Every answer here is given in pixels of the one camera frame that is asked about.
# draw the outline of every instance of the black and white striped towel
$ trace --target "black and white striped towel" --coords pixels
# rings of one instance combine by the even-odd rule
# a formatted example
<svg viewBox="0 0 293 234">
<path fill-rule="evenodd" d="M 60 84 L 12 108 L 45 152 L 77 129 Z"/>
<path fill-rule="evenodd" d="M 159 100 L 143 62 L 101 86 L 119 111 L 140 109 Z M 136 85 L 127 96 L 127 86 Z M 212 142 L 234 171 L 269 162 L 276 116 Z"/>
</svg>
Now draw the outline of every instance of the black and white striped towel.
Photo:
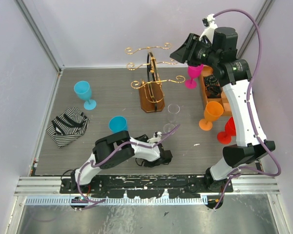
<svg viewBox="0 0 293 234">
<path fill-rule="evenodd" d="M 60 116 L 56 116 L 46 132 L 59 148 L 68 145 L 86 132 L 89 119 L 77 107 L 68 107 Z"/>
</svg>

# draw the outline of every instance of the robotic hand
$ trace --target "robotic hand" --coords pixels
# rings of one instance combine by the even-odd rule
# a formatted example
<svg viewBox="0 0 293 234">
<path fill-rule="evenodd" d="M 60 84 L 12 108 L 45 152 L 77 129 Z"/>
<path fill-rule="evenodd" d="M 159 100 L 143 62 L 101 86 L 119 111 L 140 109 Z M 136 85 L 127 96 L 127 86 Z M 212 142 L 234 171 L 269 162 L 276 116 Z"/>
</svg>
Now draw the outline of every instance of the robotic hand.
<svg viewBox="0 0 293 234">
<path fill-rule="evenodd" d="M 111 159 L 103 163 L 100 167 L 92 167 L 91 163 L 89 163 L 82 171 L 80 168 L 76 169 L 71 173 L 72 183 L 76 184 L 78 174 L 81 174 L 79 184 L 89 184 L 93 177 L 101 170 L 113 168 L 131 157 L 143 159 L 143 165 L 145 167 L 170 163 L 172 159 L 170 150 L 164 150 L 162 144 L 156 145 L 161 140 L 161 136 L 161 132 L 155 132 L 151 139 L 148 139 L 146 135 L 132 138 L 129 136 L 128 131 L 121 131 L 97 140 L 95 147 L 92 149 L 92 154 L 87 160 L 87 162 L 93 164 L 103 162 L 117 146 L 124 142 L 130 141 L 134 144 L 123 146 Z"/>
<path fill-rule="evenodd" d="M 250 164 L 265 156 L 267 152 L 257 137 L 264 140 L 270 151 L 275 150 L 274 141 L 267 140 L 260 126 L 252 93 L 247 101 L 251 72 L 244 59 L 236 58 L 238 34 L 233 28 L 217 27 L 213 15 L 203 19 L 206 29 L 201 36 L 190 33 L 185 43 L 170 55 L 172 59 L 189 66 L 204 64 L 212 67 L 232 110 L 236 144 L 224 147 L 223 158 L 206 170 L 207 187 L 226 179 L 228 174 L 239 166 Z M 251 105 L 258 135 L 255 135 L 252 128 L 247 102 Z"/>
</svg>

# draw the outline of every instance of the gray floor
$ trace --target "gray floor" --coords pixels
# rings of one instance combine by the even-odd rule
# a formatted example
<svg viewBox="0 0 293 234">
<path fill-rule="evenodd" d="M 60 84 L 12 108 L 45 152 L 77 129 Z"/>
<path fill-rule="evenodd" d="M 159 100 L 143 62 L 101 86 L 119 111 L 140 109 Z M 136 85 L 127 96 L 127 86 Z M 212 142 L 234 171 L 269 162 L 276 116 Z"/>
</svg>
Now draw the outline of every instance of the gray floor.
<svg viewBox="0 0 293 234">
<path fill-rule="evenodd" d="M 228 195 L 216 212 L 205 205 L 98 206 L 82 212 L 74 212 L 67 206 L 25 206 L 17 233 L 277 234 L 278 231 L 266 195 Z"/>
<path fill-rule="evenodd" d="M 160 68 L 161 79 L 174 78 L 177 75 L 187 77 L 186 68 Z M 94 142 L 111 134 L 108 122 L 114 116 L 122 115 L 127 119 L 132 137 L 155 131 L 162 131 L 167 123 L 167 106 L 176 103 L 181 107 L 178 131 L 163 142 L 164 149 L 171 150 L 172 162 L 155 168 L 138 167 L 133 159 L 121 165 L 101 171 L 101 174 L 203 174 L 222 157 L 222 148 L 216 135 L 223 131 L 228 117 L 221 117 L 209 132 L 201 130 L 198 121 L 203 118 L 203 104 L 199 86 L 189 90 L 184 84 L 163 83 L 165 92 L 165 110 L 158 113 L 145 113 L 140 108 L 138 90 L 132 89 L 134 80 L 146 79 L 146 69 L 136 71 L 127 69 L 66 69 L 61 78 L 51 119 L 63 113 L 68 106 L 77 106 L 90 118 L 86 134 L 59 149 L 51 137 L 46 134 L 43 140 L 37 175 L 60 175 L 68 169 L 81 167 L 89 158 Z M 97 107 L 86 111 L 83 101 L 78 99 L 73 87 L 76 82 L 86 80 L 90 83 Z"/>
</svg>

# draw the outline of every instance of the white wall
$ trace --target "white wall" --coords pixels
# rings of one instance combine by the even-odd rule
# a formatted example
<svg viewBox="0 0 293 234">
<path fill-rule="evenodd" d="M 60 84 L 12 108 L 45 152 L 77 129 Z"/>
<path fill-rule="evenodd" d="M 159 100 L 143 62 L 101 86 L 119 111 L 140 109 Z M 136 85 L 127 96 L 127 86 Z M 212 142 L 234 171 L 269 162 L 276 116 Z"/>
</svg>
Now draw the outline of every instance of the white wall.
<svg viewBox="0 0 293 234">
<path fill-rule="evenodd" d="M 57 73 L 13 0 L 0 0 L 0 233 L 29 171 Z"/>
<path fill-rule="evenodd" d="M 134 49 L 171 42 L 177 49 L 190 32 L 203 32 L 202 18 L 228 8 L 256 16 L 264 0 L 24 0 L 54 52 L 65 67 L 110 67 L 146 62 Z M 232 26 L 239 45 L 251 23 L 238 13 L 226 14 L 218 26 Z M 154 49 L 158 61 L 173 51 Z"/>
<path fill-rule="evenodd" d="M 254 99 L 261 125 L 276 143 L 275 154 L 282 166 L 278 185 L 293 227 L 293 1 L 276 1 L 266 16 L 261 33 L 262 63 L 254 83 Z M 257 38 L 244 59 L 255 68 Z M 268 172 L 275 172 L 272 160 L 263 159 Z"/>
</svg>

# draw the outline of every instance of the blue goblet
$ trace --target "blue goblet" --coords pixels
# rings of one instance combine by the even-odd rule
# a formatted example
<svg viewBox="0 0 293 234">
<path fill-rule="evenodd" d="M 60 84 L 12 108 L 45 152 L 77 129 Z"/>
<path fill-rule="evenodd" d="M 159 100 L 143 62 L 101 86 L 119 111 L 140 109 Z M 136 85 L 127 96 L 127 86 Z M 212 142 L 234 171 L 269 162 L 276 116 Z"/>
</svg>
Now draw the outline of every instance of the blue goblet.
<svg viewBox="0 0 293 234">
<path fill-rule="evenodd" d="M 74 91 L 81 100 L 86 101 L 84 103 L 84 108 L 86 110 L 93 110 L 97 106 L 97 102 L 91 99 L 92 91 L 87 81 L 77 82 L 74 86 Z"/>
</svg>

